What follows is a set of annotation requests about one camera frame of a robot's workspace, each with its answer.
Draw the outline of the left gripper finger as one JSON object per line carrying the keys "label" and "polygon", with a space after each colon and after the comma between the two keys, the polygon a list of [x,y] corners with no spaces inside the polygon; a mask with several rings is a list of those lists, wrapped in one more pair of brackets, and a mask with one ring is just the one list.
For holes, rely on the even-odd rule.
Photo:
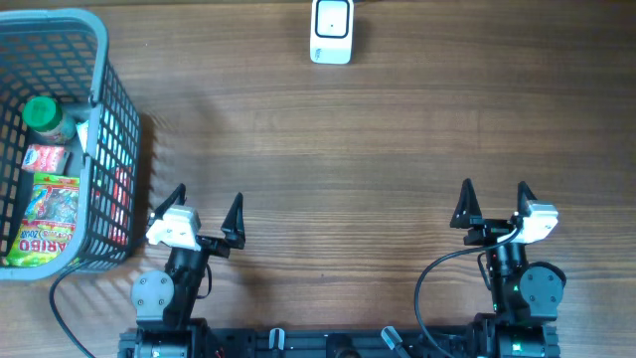
{"label": "left gripper finger", "polygon": [[162,219],[163,215],[173,205],[183,205],[186,201],[186,186],[180,183],[175,190],[149,215],[149,221],[154,222],[157,219]]}
{"label": "left gripper finger", "polygon": [[243,194],[238,192],[222,223],[221,230],[225,240],[233,249],[242,250],[245,245],[245,228],[243,221]]}

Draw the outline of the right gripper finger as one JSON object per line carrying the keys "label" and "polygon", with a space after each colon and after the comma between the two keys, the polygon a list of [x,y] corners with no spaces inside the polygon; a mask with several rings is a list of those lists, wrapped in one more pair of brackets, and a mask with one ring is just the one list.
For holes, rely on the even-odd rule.
{"label": "right gripper finger", "polygon": [[532,207],[536,203],[537,197],[534,195],[529,185],[525,181],[518,184],[517,191],[517,212],[522,217],[529,217]]}
{"label": "right gripper finger", "polygon": [[483,224],[482,212],[470,178],[462,182],[458,203],[449,226],[454,229],[470,229]]}

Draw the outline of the red stick sachet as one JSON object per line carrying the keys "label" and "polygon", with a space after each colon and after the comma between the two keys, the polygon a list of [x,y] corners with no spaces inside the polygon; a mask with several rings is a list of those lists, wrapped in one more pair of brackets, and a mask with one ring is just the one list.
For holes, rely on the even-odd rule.
{"label": "red stick sachet", "polygon": [[126,245],[128,234],[126,233],[128,215],[125,210],[129,207],[130,175],[128,167],[116,167],[114,169],[115,181],[113,183],[110,218],[113,221],[109,229],[109,237],[117,244]]}

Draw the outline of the green Haribo gummy bag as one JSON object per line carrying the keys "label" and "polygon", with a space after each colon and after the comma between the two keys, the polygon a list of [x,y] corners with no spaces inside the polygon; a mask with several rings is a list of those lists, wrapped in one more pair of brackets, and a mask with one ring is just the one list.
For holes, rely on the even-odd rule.
{"label": "green Haribo gummy bag", "polygon": [[33,268],[58,257],[78,219],[80,179],[37,172],[31,199],[7,257],[10,267]]}

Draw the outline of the small red candy box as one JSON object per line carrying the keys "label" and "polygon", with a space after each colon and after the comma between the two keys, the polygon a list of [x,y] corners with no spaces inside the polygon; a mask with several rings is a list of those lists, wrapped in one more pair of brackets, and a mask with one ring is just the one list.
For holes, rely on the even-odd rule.
{"label": "small red candy box", "polygon": [[31,173],[62,175],[70,155],[63,146],[31,144],[27,148],[21,168]]}

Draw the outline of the green lid jar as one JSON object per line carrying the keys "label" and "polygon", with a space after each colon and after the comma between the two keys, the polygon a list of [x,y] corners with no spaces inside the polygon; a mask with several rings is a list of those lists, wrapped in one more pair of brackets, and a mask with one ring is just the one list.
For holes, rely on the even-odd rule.
{"label": "green lid jar", "polygon": [[24,106],[22,119],[49,143],[65,144],[77,134],[76,121],[48,96],[31,98]]}

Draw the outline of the light blue tissue pack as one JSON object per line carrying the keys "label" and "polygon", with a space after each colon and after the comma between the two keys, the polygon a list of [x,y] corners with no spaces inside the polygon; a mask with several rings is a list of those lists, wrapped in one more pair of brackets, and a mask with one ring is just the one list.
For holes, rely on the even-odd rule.
{"label": "light blue tissue pack", "polygon": [[83,152],[87,152],[89,121],[78,122],[76,129],[81,149]]}

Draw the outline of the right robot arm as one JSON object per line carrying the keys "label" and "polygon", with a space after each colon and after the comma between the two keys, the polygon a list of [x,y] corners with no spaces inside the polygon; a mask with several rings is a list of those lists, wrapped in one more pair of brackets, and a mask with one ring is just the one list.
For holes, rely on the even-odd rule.
{"label": "right robot arm", "polygon": [[468,325],[465,357],[556,358],[560,355],[557,308],[566,276],[547,262],[531,263],[526,246],[547,238],[558,223],[554,204],[540,201],[518,184],[517,211],[509,219],[486,219],[466,179],[450,226],[465,229],[466,246],[482,250],[479,265],[491,292],[493,312],[478,313]]}

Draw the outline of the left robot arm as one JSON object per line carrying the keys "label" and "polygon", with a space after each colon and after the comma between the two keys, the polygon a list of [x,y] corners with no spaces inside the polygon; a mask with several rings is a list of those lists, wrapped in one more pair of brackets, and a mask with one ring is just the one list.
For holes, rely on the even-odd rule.
{"label": "left robot arm", "polygon": [[186,205],[181,183],[149,215],[150,245],[170,248],[162,269],[143,273],[131,288],[136,329],[120,336],[120,357],[224,357],[219,338],[204,318],[194,318],[202,281],[212,278],[209,258],[226,259],[245,245],[243,194],[237,193],[221,225],[221,238],[201,235],[198,211]]}

